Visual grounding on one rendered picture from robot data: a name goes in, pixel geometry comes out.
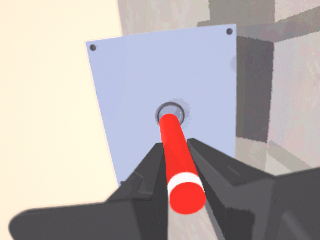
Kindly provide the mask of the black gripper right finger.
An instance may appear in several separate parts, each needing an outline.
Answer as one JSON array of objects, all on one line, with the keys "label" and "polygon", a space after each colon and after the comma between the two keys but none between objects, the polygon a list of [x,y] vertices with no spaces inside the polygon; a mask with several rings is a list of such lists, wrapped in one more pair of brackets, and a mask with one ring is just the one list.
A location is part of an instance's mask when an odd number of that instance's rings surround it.
[{"label": "black gripper right finger", "polygon": [[320,167],[275,176],[195,138],[187,146],[218,240],[277,240],[285,211],[320,202]]}]

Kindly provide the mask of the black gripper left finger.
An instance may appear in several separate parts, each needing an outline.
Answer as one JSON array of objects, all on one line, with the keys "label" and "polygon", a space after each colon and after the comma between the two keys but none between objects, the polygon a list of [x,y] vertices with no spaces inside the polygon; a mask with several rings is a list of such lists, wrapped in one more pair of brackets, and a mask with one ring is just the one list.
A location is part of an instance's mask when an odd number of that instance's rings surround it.
[{"label": "black gripper left finger", "polygon": [[107,199],[27,208],[8,222],[13,240],[168,240],[163,142],[156,143]]}]

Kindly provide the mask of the red peg with white band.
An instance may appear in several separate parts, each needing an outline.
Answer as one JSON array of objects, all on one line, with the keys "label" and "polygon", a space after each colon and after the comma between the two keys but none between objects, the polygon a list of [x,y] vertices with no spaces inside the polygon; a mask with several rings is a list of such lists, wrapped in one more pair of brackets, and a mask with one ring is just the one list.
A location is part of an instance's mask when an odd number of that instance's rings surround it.
[{"label": "red peg with white band", "polygon": [[206,195],[178,118],[173,114],[162,116],[160,131],[170,205],[180,214],[195,213],[205,205]]}]

